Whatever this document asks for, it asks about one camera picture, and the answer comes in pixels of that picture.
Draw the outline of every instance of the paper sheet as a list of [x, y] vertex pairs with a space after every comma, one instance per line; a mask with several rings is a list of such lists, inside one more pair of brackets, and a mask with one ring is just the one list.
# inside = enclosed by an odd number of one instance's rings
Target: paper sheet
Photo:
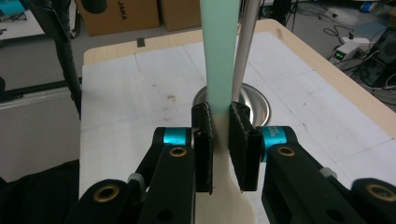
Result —
[[[396, 185], [395, 140], [273, 35], [254, 36], [245, 82], [268, 99], [269, 125], [289, 125], [347, 188], [362, 177]], [[80, 195], [103, 179], [126, 181], [156, 127], [190, 126], [192, 99], [204, 85], [202, 43], [84, 66]], [[258, 191], [244, 192], [260, 224], [268, 223], [261, 203], [264, 171], [262, 163]], [[240, 209], [226, 212], [219, 206], [216, 213], [241, 217]]]

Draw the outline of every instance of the blue object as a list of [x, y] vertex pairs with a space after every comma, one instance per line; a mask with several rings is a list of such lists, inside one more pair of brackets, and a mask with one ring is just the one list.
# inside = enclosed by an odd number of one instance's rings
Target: blue object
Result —
[[285, 131], [279, 126], [262, 126], [262, 150], [265, 150], [265, 156], [262, 161], [267, 161], [268, 149], [276, 144], [285, 144], [288, 142]]
[[163, 143], [185, 146], [187, 144], [187, 129], [166, 128], [163, 135]]
[[25, 11], [20, 0], [0, 0], [0, 11], [6, 16], [16, 16]]

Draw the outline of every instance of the gray floor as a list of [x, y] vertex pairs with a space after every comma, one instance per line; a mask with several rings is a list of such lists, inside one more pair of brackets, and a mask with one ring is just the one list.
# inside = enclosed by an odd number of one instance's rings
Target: gray floor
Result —
[[[289, 29], [292, 21], [290, 18], [287, 26]], [[335, 24], [333, 21], [319, 20], [316, 16], [297, 13], [293, 31], [327, 58], [339, 43], [336, 37], [324, 34], [323, 29], [332, 28]], [[371, 38], [385, 25], [382, 16], [360, 13], [355, 35]], [[341, 31], [342, 36], [347, 35], [347, 31]], [[114, 35], [88, 36], [84, 24], [81, 24], [80, 34], [72, 41], [78, 74], [81, 76], [83, 55], [88, 49], [132, 41], [139, 37], [170, 34], [172, 33], [159, 27]], [[1, 42], [0, 71], [0, 76], [7, 82], [7, 90], [63, 79], [54, 44], [44, 35]], [[6, 181], [79, 157], [78, 113], [69, 97], [1, 109], [0, 124], [0, 176]]]

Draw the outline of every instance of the cardboard box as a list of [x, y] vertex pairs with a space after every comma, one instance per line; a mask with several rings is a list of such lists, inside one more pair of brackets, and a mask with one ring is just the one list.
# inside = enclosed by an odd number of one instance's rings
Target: cardboard box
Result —
[[160, 26], [157, 0], [107, 0], [103, 13], [92, 14], [76, 0], [90, 35], [148, 29]]
[[201, 26], [200, 0], [161, 0], [161, 14], [167, 31]]
[[390, 13], [389, 13], [390, 17], [388, 19], [388, 23], [391, 26], [396, 26], [396, 7], [394, 7]]

